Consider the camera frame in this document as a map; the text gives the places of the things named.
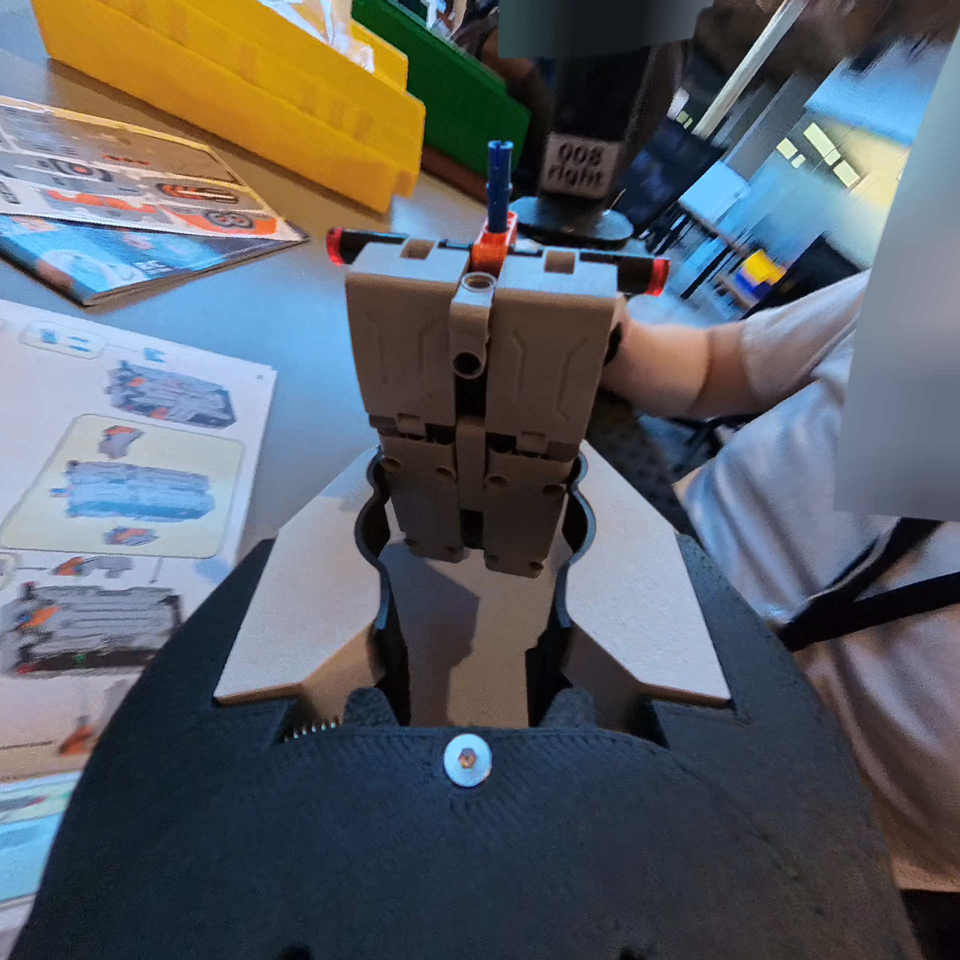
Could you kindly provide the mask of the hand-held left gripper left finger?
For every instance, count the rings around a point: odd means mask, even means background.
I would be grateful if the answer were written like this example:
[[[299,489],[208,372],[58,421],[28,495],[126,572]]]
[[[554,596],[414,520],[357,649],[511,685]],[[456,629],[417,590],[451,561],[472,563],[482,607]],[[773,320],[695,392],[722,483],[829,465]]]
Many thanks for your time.
[[[378,687],[411,719],[410,672],[390,575],[389,493],[377,447],[293,516],[272,543],[214,697],[222,705],[292,698],[343,718],[349,695]]]

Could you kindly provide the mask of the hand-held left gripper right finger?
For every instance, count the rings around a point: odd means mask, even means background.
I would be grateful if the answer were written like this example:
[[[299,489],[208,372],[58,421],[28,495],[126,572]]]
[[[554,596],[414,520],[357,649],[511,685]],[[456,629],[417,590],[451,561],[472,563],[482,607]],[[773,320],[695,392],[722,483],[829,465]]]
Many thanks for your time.
[[[559,534],[569,555],[527,651],[530,725],[571,688],[589,694],[602,727],[654,727],[654,702],[731,710],[679,534],[587,442]]]

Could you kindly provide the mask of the grey toy brick model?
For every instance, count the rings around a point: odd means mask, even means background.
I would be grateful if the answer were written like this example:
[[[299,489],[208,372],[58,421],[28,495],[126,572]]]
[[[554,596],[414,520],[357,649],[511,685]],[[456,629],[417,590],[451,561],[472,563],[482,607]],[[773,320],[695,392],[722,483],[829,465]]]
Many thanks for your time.
[[[518,246],[513,143],[487,145],[470,243],[332,229],[356,375],[404,541],[416,556],[544,569],[621,296],[658,296],[669,260]]]

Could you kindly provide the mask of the person's right forearm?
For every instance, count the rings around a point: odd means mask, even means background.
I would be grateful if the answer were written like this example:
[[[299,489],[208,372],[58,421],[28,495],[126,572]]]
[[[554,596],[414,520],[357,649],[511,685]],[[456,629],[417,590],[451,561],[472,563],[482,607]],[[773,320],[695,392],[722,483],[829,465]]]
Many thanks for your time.
[[[643,413],[692,413],[710,371],[710,337],[702,328],[634,319],[618,294],[600,388]]]

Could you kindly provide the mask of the grey desk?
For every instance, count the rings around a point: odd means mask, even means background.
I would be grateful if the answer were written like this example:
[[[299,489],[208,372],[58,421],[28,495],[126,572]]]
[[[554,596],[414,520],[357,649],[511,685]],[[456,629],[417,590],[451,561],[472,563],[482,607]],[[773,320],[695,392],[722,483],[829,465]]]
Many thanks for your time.
[[[428,174],[384,217],[247,150],[49,59],[30,2],[2,2],[1,92],[14,99],[127,122],[210,146],[309,243],[230,270],[82,309],[2,261],[2,299],[269,366],[277,379],[246,515],[241,553],[272,538],[377,437],[354,372],[344,271],[328,229],[417,238],[474,237],[481,204]],[[385,552],[397,606],[412,624],[412,720],[417,726],[527,724],[524,652],[546,627],[553,574],[515,578],[461,563]]]

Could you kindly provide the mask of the green plastic bin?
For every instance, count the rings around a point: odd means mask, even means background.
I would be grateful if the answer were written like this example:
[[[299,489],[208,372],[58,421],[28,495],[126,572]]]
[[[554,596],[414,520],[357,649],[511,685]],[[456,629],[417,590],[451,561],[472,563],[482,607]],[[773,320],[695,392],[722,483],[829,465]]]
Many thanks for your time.
[[[354,19],[406,55],[408,91],[425,107],[424,143],[478,175],[488,171],[488,145],[512,144],[516,171],[530,123],[529,110],[490,69],[428,30],[406,6],[356,1]]]

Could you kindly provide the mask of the black studded panel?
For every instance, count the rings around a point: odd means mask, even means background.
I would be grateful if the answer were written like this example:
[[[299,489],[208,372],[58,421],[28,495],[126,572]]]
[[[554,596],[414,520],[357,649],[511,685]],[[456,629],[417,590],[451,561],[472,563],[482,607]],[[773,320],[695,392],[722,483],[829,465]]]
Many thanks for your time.
[[[701,545],[699,534],[674,492],[675,475],[664,450],[626,400],[599,390],[585,440],[678,534]]]

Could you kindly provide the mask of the person's white shirt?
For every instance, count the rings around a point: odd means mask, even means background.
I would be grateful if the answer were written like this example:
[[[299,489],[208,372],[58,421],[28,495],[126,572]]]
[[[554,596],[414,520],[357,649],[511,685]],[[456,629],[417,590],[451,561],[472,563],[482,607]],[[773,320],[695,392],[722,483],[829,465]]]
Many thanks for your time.
[[[684,491],[706,552],[762,617],[785,624],[892,517],[834,510],[858,317],[870,271],[738,325],[737,357],[760,416]],[[958,606],[798,654],[873,793],[902,888],[958,893]]]

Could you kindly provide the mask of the open instruction booklet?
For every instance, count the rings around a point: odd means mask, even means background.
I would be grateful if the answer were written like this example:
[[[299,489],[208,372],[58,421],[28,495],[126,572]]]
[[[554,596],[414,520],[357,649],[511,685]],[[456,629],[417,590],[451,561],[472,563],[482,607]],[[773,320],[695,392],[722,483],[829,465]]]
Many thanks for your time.
[[[277,378],[2,300],[2,782],[81,769],[232,572]]]

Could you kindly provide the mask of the pile of clear plastic bags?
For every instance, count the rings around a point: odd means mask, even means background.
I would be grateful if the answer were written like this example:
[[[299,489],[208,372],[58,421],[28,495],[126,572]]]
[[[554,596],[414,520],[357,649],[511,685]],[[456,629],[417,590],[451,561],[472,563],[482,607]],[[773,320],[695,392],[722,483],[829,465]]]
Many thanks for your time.
[[[373,48],[354,34],[353,1],[260,1],[309,36],[373,74]]]

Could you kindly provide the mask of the light blue printed sheet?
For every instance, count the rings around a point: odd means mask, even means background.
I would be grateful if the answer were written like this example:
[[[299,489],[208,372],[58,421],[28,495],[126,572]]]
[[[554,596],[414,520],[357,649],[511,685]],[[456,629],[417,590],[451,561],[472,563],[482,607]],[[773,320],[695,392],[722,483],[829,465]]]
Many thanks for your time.
[[[81,774],[1,784],[1,903],[37,893],[54,839]]]

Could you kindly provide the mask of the yellow plastic bin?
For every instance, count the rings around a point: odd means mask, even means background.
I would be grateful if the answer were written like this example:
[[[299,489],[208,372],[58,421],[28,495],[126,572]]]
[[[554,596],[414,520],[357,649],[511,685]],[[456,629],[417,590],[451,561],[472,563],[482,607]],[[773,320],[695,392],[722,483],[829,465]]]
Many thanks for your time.
[[[379,214],[410,198],[425,105],[353,21],[371,74],[259,2],[36,1],[49,56]]]

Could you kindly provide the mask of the small blue booklet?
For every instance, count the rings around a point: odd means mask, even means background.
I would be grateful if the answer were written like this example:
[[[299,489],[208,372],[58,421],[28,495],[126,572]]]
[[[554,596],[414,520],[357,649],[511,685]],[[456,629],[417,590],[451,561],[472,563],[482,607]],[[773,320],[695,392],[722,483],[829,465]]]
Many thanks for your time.
[[[35,216],[1,216],[6,259],[78,306],[161,289],[292,249],[294,238],[197,236]]]

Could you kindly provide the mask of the sticker sheet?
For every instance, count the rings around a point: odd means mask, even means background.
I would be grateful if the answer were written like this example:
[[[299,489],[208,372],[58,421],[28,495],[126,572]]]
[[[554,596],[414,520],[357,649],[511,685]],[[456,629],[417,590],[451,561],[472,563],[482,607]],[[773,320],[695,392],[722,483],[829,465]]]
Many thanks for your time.
[[[306,240],[204,143],[9,97],[1,98],[1,213],[164,234]]]

